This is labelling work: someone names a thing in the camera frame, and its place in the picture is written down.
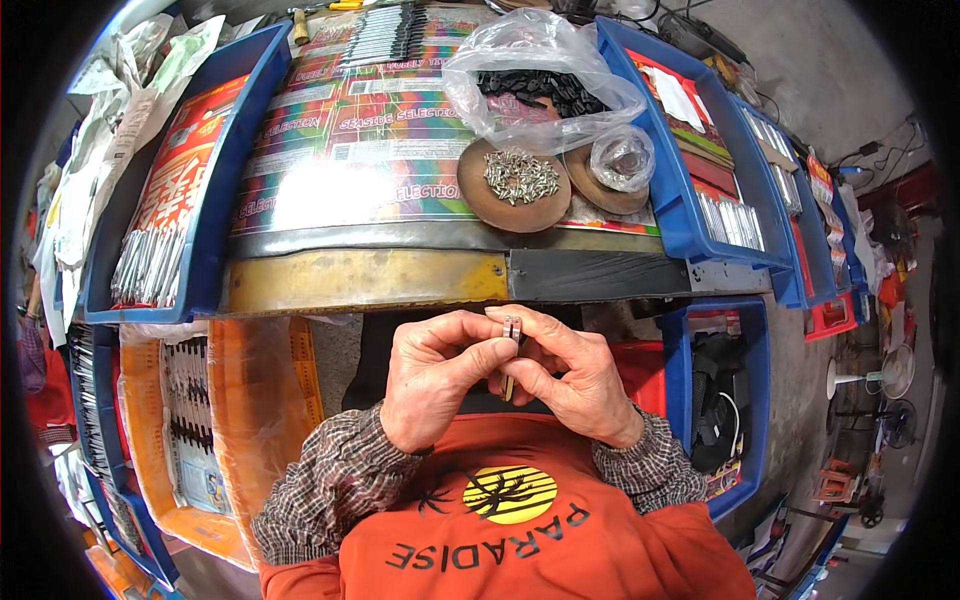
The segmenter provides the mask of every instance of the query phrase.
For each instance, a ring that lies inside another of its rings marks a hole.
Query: plaid sleeve
[[[640,441],[629,448],[593,443],[593,462],[604,482],[624,491],[641,515],[707,499],[707,479],[690,464],[663,417],[643,416]]]
[[[423,457],[387,440],[381,406],[331,417],[307,436],[300,461],[287,466],[252,522],[268,563],[336,554],[361,519],[396,501]]]
[[[47,358],[43,352],[43,340],[36,330],[36,318],[23,318],[23,331],[17,354],[20,359],[20,380],[23,391],[37,394],[47,385]]]

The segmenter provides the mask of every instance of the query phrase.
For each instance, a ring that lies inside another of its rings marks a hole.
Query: white fan
[[[895,400],[903,397],[906,391],[910,389],[916,369],[917,364],[913,357],[913,350],[906,344],[887,354],[879,371],[871,371],[865,375],[838,373],[836,361],[831,358],[827,365],[827,398],[833,398],[839,383],[866,379],[867,381],[879,381],[883,393],[888,398]]]

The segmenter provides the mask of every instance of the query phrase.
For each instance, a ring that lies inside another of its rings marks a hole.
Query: round wooden tray
[[[618,192],[609,188],[590,170],[590,150],[593,144],[574,148],[564,153],[564,166],[573,186],[592,203],[615,215],[629,215],[643,208],[650,201],[650,185],[637,192]]]
[[[473,214],[487,225],[513,233],[542,231],[560,221],[570,207],[571,196],[570,178],[564,166],[552,156],[537,156],[557,171],[560,191],[530,204],[512,206],[496,197],[483,176],[487,170],[484,156],[491,152],[496,152],[496,148],[487,140],[478,139],[467,146],[457,164],[460,193]]]

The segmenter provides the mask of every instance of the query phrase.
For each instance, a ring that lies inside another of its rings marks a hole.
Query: wooden stool
[[[820,484],[811,500],[817,502],[850,502],[860,482],[851,466],[843,461],[829,459],[827,468],[820,469]]]

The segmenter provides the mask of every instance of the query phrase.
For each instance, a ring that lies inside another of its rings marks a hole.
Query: blue plastic tray
[[[865,306],[865,300],[870,296],[870,286],[867,283],[867,272],[863,268],[863,263],[857,258],[853,251],[856,244],[856,238],[853,235],[853,228],[850,224],[850,215],[847,213],[847,206],[840,197],[840,191],[836,185],[833,186],[833,212],[837,213],[840,222],[843,223],[843,248],[847,251],[847,268],[850,273],[851,292],[853,300],[853,316],[856,323],[863,325],[870,318],[869,306]]]
[[[708,259],[750,264],[755,268],[792,264],[790,246],[784,236],[784,222],[773,182],[761,175],[767,162],[753,133],[738,115],[717,76],[702,62],[655,37],[630,29],[611,19],[597,17],[597,50],[614,75],[632,82],[643,93],[647,109],[634,121],[653,139],[657,169],[650,181],[650,200],[660,226],[668,256],[690,262]],[[724,244],[710,238],[704,215],[693,189],[680,149],[650,88],[643,81],[625,48],[654,60],[694,81],[710,117],[723,137],[736,165],[735,173],[743,201],[756,210],[766,252]]]
[[[750,449],[740,469],[740,483],[707,502],[710,518],[718,520],[754,495],[760,487],[770,420],[770,341],[767,309],[760,296],[698,298],[687,308],[658,319],[657,325],[663,332],[666,416],[670,429],[687,452],[690,451],[693,424],[692,336],[687,315],[709,310],[736,310],[739,313],[741,335],[747,344],[746,369],[750,374]]]
[[[150,518],[150,513],[147,512],[147,505],[144,503],[143,498],[132,492],[120,491],[120,497],[123,498],[131,508],[133,519],[136,521],[136,526],[140,530],[140,538],[143,540],[144,548],[147,551],[146,554],[138,554],[136,550],[128,547],[121,541],[117,533],[116,523],[113,522],[113,514],[110,512],[110,507],[107,504],[107,498],[104,496],[104,491],[100,488],[100,482],[89,469],[86,469],[86,480],[90,484],[93,500],[97,503],[97,510],[100,511],[100,517],[104,520],[104,526],[107,528],[107,532],[110,534],[110,537],[113,538],[113,541],[115,541],[124,552],[130,555],[130,558],[137,566],[156,577],[165,588],[173,591],[174,582],[180,578],[180,572],[177,571],[173,559],[170,558],[170,553],[167,552],[167,546],[163,543],[163,538],[160,536],[160,530],[156,528],[154,521]]]
[[[210,155],[180,259],[180,288],[174,305],[167,308],[110,310],[113,305],[110,280],[144,181],[163,135],[177,114],[176,109],[163,131],[133,157],[117,182],[100,219],[86,262],[87,276],[82,303],[88,323],[175,324],[216,312],[223,285],[224,249],[236,204],[237,184],[263,113],[290,65],[287,33],[292,27],[290,22],[280,23],[220,48],[206,59],[183,92],[181,102],[219,84],[250,74]]]
[[[97,397],[97,412],[100,417],[100,432],[104,440],[110,475],[118,490],[127,486],[127,464],[120,445],[120,433],[117,428],[116,406],[113,404],[113,351],[120,345],[117,332],[106,325],[93,327],[93,386]],[[80,408],[80,385],[73,369],[73,356],[70,365],[70,387],[73,393],[73,411],[77,419],[82,418]],[[77,423],[77,436],[80,438],[84,460],[90,463],[90,449],[86,432],[81,423]]]
[[[749,127],[746,117],[740,111],[745,108],[753,116],[766,121],[778,132],[780,128],[774,124],[765,114],[762,114],[753,107],[743,102],[733,94],[728,93],[731,103],[736,107],[737,118],[743,123],[744,127]],[[760,153],[759,141],[750,132],[750,141]],[[800,192],[800,204],[804,212],[797,217],[797,225],[800,228],[801,239],[804,240],[804,250],[806,251],[807,266],[810,270],[810,280],[813,284],[813,296],[806,294],[804,287],[804,275],[800,266],[800,255],[797,252],[797,243],[793,237],[792,227],[790,226],[789,216],[786,213],[786,207],[780,199],[780,191],[774,181],[773,172],[766,160],[763,161],[763,169],[760,175],[768,181],[768,185],[774,190],[777,210],[781,214],[781,222],[784,226],[784,233],[787,244],[790,247],[791,264],[789,269],[771,269],[770,278],[774,286],[774,295],[777,303],[785,305],[787,308],[811,308],[819,306],[837,297],[837,285],[833,276],[833,263],[830,262],[830,250],[827,244],[827,237],[824,234],[824,222],[820,217],[820,210],[817,208],[816,201],[813,200],[813,191],[810,190],[810,183],[806,178],[806,171],[797,159],[791,149],[790,153],[794,162],[801,168],[793,172],[794,181],[797,183],[797,190]]]

